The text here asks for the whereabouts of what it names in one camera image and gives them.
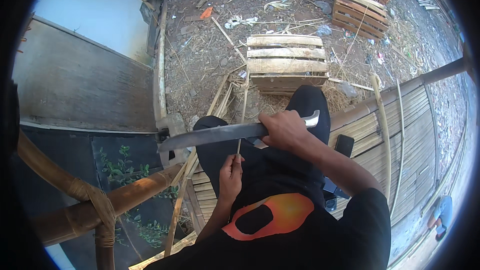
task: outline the black pants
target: black pants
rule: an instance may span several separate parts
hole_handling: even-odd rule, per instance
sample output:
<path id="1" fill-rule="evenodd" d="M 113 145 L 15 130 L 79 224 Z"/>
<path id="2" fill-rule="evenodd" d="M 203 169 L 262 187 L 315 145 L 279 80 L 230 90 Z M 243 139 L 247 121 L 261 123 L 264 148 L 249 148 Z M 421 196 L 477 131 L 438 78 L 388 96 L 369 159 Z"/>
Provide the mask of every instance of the black pants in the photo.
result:
<path id="1" fill-rule="evenodd" d="M 328 112 L 325 95 L 318 87 L 303 85 L 293 94 L 286 110 L 296 110 L 300 117 L 311 116 L 315 110 L 320 110 L 320 117 L 316 127 L 309 128 L 323 143 L 328 144 L 330 136 L 330 114 Z M 215 116 L 206 116 L 198 120 L 194 130 L 207 129 L 228 125 L 224 120 Z M 237 153 L 237 140 L 223 141 L 197 146 L 198 160 L 219 197 L 219 173 L 227 155 Z M 325 184 L 322 172 L 296 155 L 274 147 L 259 149 L 246 139 L 241 140 L 240 154 L 245 159 L 242 163 L 242 189 L 257 179 L 263 179 L 272 174 L 285 174 L 305 181 L 310 188 L 321 193 Z"/>

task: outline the orange graphic print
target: orange graphic print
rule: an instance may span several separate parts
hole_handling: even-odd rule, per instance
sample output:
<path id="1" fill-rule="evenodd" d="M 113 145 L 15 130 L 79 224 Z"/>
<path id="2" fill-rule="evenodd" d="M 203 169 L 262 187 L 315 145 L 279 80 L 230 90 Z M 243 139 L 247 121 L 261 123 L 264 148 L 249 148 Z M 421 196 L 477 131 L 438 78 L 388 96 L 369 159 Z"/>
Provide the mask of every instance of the orange graphic print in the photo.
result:
<path id="1" fill-rule="evenodd" d="M 237 219 L 261 205 L 266 205 L 270 209 L 273 220 L 254 234 L 241 232 L 235 224 Z M 225 225 L 222 230 L 238 241 L 251 241 L 276 234 L 287 234 L 298 229 L 313 210 L 314 203 L 302 194 L 273 195 L 237 210 L 231 223 Z"/>

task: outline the black t-shirt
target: black t-shirt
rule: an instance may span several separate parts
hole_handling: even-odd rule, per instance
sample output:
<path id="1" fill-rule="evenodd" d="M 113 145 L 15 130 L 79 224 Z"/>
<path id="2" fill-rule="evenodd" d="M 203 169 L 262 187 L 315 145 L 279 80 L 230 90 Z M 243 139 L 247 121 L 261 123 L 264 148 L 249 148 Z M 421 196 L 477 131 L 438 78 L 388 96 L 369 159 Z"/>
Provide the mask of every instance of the black t-shirt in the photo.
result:
<path id="1" fill-rule="evenodd" d="M 231 221 L 215 234 L 156 261 L 156 269 L 385 269 L 387 199 L 370 188 L 336 220 L 302 183 L 278 175 L 242 189 Z"/>

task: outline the hand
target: hand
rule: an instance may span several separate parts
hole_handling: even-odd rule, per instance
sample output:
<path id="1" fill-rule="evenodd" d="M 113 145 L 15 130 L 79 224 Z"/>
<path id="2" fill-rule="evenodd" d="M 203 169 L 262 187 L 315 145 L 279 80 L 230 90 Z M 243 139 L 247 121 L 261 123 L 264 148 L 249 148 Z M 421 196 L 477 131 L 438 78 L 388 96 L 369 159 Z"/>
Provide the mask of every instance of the hand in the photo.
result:
<path id="1" fill-rule="evenodd" d="M 220 195 L 218 200 L 230 205 L 233 204 L 242 189 L 242 162 L 245 159 L 238 155 L 238 160 L 236 156 L 236 154 L 227 156 L 220 169 Z"/>
<path id="2" fill-rule="evenodd" d="M 264 112 L 258 115 L 258 120 L 268 129 L 268 134 L 261 140 L 268 146 L 294 153 L 301 147 L 306 138 L 311 135 L 295 110 L 281 111 L 273 116 Z"/>

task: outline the left hand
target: left hand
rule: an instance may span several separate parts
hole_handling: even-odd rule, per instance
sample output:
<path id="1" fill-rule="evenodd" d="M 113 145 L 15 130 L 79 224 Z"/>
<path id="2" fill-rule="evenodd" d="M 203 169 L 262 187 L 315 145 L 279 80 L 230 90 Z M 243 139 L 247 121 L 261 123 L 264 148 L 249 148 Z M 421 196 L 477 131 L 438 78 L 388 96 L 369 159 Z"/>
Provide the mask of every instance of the left hand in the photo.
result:
<path id="1" fill-rule="evenodd" d="M 240 160 L 237 161 L 236 154 L 226 157 L 225 163 L 220 169 L 219 201 L 231 205 L 237 198 L 242 189 L 242 162 L 244 161 L 243 157 L 240 157 Z"/>

